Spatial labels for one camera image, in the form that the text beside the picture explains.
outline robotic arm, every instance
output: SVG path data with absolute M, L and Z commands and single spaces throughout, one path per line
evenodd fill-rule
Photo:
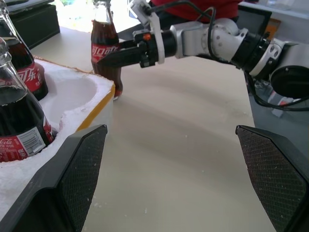
M 267 80 L 274 90 L 291 98 L 309 96 L 309 46 L 283 42 L 238 29 L 227 18 L 210 25 L 198 21 L 172 25 L 161 31 L 158 16 L 145 0 L 133 0 L 131 11 L 151 30 L 135 31 L 134 40 L 121 43 L 122 50 L 111 53 L 99 63 L 123 67 L 139 63 L 142 68 L 164 63 L 167 57 L 216 56 L 216 60 L 235 65 L 255 79 Z

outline bottle neck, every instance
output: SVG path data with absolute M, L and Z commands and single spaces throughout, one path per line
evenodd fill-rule
M 95 6 L 96 15 L 95 20 L 100 23 L 112 24 L 112 12 L 110 2 L 98 2 Z
M 8 14 L 0 13 L 0 35 L 7 41 L 8 45 L 10 43 L 19 43 L 19 37 L 17 31 L 9 17 Z
M 20 79 L 16 69 L 14 68 L 12 62 L 7 62 L 5 64 L 0 65 L 0 79 L 5 81 L 6 85 L 15 86 L 15 88 L 19 88 L 27 91 L 26 84 Z

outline coca-cola bottle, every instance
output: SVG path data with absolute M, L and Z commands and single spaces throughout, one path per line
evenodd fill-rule
M 44 98 L 48 93 L 44 70 L 41 70 L 42 67 L 34 62 L 28 47 L 17 33 L 4 0 L 0 0 L 0 37 L 9 47 L 12 64 L 20 78 L 38 100 Z
M 118 34 L 112 21 L 111 0 L 95 0 L 94 4 L 96 15 L 91 33 L 91 63 L 95 74 L 114 81 L 116 88 L 115 100 L 122 94 L 123 90 L 121 68 L 97 64 L 110 52 L 117 51 L 120 48 Z
M 54 137 L 38 100 L 20 79 L 0 38 L 0 162 L 33 156 Z

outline barcode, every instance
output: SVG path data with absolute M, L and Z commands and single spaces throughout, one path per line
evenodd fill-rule
M 39 130 L 36 127 L 23 134 L 20 134 L 17 137 L 26 150 L 28 156 L 35 155 L 46 146 L 39 133 Z

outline coca-cola logo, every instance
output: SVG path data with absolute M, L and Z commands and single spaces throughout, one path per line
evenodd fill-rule
M 99 47 L 99 46 L 92 46 L 92 55 L 98 57 L 104 57 L 111 52 L 117 51 L 118 46 L 106 46 L 106 47 Z
M 28 82 L 36 79 L 36 74 L 34 71 L 35 67 L 29 67 L 22 71 L 19 71 L 18 74 L 23 82 Z
M 1 139 L 0 144 L 1 145 L 11 145 L 13 143 L 12 139 Z

